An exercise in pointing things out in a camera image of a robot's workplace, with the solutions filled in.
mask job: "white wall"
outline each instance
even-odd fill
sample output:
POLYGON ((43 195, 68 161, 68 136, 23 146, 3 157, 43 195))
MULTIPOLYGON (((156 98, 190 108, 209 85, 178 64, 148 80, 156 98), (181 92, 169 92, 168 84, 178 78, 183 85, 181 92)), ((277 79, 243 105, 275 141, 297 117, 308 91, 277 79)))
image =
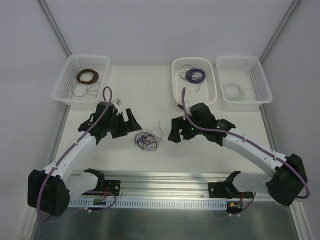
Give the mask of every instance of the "white wall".
POLYGON ((63 114, 51 91, 66 56, 36 0, 1 1, 0 23, 0 239, 11 240, 63 114))
POLYGON ((260 57, 292 0, 47 0, 74 54, 113 65, 260 57))
POLYGON ((303 0, 263 64, 273 102, 267 105, 276 144, 302 157, 311 190, 304 201, 320 239, 320 1, 303 0))

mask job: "white work surface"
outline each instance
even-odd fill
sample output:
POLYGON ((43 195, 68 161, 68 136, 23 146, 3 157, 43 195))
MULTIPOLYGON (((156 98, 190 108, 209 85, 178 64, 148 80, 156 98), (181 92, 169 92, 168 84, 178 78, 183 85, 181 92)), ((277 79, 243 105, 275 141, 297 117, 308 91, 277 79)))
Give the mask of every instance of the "white work surface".
MULTIPOLYGON (((268 147, 259 108, 251 112, 225 111, 216 72, 215 81, 218 98, 209 108, 216 119, 223 118, 230 121, 246 135, 268 147)), ((188 141, 182 140, 180 143, 168 141, 171 119, 184 114, 177 107, 173 97, 171 66, 112 65, 107 74, 106 84, 112 88, 113 99, 121 100, 122 111, 131 108, 135 119, 144 130, 158 128, 158 122, 161 121, 163 142, 156 151, 143 152, 134 144, 133 138, 136 132, 116 139, 112 139, 108 133, 81 160, 77 170, 92 168, 102 171, 177 173, 231 173, 235 170, 261 172, 246 158, 206 140, 201 135, 188 141)), ((89 110, 78 110, 75 106, 71 106, 57 156, 62 154, 76 135, 79 125, 86 121, 95 109, 94 105, 89 110)))

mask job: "plastic bin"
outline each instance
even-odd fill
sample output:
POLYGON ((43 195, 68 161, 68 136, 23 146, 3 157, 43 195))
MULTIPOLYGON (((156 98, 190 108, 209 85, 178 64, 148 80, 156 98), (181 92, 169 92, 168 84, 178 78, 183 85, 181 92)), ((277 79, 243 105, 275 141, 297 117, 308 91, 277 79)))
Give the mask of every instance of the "plastic bin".
POLYGON ((267 78, 255 56, 218 56, 215 59, 223 105, 227 110, 258 110, 270 103, 272 94, 267 78))
POLYGON ((185 105, 191 107, 198 103, 213 104, 217 100, 217 86, 211 63, 201 57, 181 57, 172 63, 172 89, 177 104, 182 104, 181 93, 185 90, 185 105), (201 84, 194 84, 179 76, 184 66, 192 66, 205 72, 205 80, 201 84))
POLYGON ((92 104, 98 102, 103 87, 106 85, 110 58, 102 55, 74 54, 68 57, 61 74, 52 91, 52 98, 67 105, 92 104), (99 85, 91 88, 91 94, 86 93, 90 85, 77 83, 77 73, 83 69, 92 69, 99 74, 99 85))

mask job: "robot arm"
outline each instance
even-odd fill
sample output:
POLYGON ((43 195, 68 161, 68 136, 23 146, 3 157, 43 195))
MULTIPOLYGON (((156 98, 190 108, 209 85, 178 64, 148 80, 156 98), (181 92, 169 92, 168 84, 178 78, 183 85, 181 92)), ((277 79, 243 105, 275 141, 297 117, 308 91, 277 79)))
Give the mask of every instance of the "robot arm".
POLYGON ((190 113, 191 115, 188 117, 194 124, 200 128, 214 131, 199 130, 188 119, 181 116, 171 120, 169 141, 179 143, 181 141, 180 134, 184 140, 190 140, 196 135, 203 135, 207 140, 239 153, 265 172, 265 174, 256 174, 234 171, 224 183, 218 184, 214 188, 216 195, 231 199, 239 192, 268 193, 278 203, 285 206, 289 206, 297 198, 304 188, 303 183, 285 164, 277 159, 285 160, 285 163, 290 165, 307 183, 304 165, 299 156, 295 154, 286 156, 260 145, 243 134, 231 122, 225 119, 216 119, 204 103, 192 106, 190 113))
POLYGON ((112 138, 126 136, 132 131, 141 130, 141 126, 134 118, 131 109, 126 109, 128 121, 124 120, 123 113, 119 110, 119 100, 113 101, 107 111, 97 124, 86 134, 79 142, 77 140, 87 131, 90 126, 99 118, 106 108, 106 102, 100 102, 95 113, 83 122, 78 128, 78 133, 67 146, 63 153, 67 153, 63 162, 57 166, 57 161, 61 156, 57 157, 42 171, 33 170, 28 177, 28 194, 27 203, 29 206, 36 208, 37 199, 40 188, 45 178, 55 169, 47 181, 42 193, 40 210, 54 215, 61 216, 67 209, 70 200, 79 195, 95 189, 96 191, 104 191, 105 178, 104 174, 94 169, 87 169, 80 176, 69 180, 73 170, 77 167, 84 156, 92 150, 107 133, 111 133, 112 138))

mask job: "perforated metal strip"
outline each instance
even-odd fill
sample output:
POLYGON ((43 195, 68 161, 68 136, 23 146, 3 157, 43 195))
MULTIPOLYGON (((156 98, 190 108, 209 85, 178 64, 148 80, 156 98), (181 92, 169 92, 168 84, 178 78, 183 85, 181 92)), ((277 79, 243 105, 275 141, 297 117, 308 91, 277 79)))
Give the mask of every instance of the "perforated metal strip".
MULTIPOLYGON (((110 205, 112 199, 106 200, 106 205, 94 205, 94 198, 78 197, 69 203, 69 207, 103 208, 110 205)), ((113 208, 226 210, 227 203, 217 200, 117 199, 113 208)))

